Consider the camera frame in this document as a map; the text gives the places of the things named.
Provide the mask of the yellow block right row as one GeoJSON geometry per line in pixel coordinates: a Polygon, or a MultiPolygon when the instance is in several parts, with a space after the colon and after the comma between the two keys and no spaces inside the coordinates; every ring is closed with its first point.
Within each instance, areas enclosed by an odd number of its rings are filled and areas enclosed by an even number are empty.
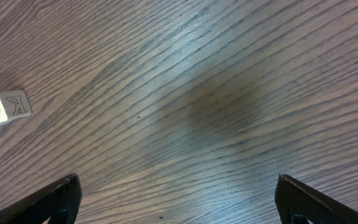
{"type": "Polygon", "coordinates": [[[0,92],[0,125],[31,114],[32,109],[24,90],[0,92]]]}

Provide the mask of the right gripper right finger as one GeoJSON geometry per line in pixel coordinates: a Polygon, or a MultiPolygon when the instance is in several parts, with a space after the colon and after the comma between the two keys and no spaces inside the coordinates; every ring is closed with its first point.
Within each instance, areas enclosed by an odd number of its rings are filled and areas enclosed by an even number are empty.
{"type": "Polygon", "coordinates": [[[275,204],[284,224],[358,224],[358,212],[299,180],[280,174],[275,204]]]}

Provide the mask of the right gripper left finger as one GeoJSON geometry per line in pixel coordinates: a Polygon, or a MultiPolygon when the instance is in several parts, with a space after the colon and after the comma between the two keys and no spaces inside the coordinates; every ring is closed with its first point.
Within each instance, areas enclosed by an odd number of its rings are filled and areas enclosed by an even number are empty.
{"type": "Polygon", "coordinates": [[[68,174],[0,210],[0,224],[73,224],[81,199],[78,175],[68,174]]]}

